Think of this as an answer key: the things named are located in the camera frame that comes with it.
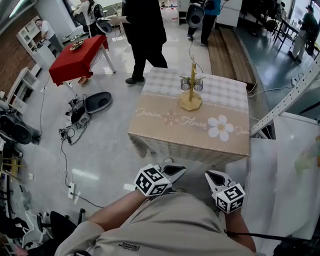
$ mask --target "metal frame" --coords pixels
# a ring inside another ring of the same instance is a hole
[[[264,116],[255,126],[250,130],[250,136],[259,133],[269,123],[271,123],[277,116],[285,112],[291,105],[301,97],[304,91],[313,84],[315,80],[320,77],[320,54],[316,57],[312,67],[308,70],[306,75],[298,82],[298,84],[287,94],[281,102],[274,107],[267,115]]]

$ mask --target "person in black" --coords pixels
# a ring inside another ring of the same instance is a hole
[[[162,54],[167,36],[158,0],[123,0],[122,17],[112,17],[110,20],[113,25],[121,22],[135,60],[132,77],[125,80],[127,84],[145,80],[146,60],[154,67],[168,68]]]

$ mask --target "wooden stand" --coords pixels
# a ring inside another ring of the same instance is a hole
[[[191,69],[191,78],[190,78],[190,90],[185,91],[181,93],[179,97],[179,102],[178,104],[180,105],[181,108],[187,110],[187,111],[192,111],[192,110],[197,110],[200,108],[202,104],[202,99],[200,95],[196,92],[194,92],[194,86],[195,86],[195,77],[196,77],[196,63],[193,61],[192,62],[192,69]]]

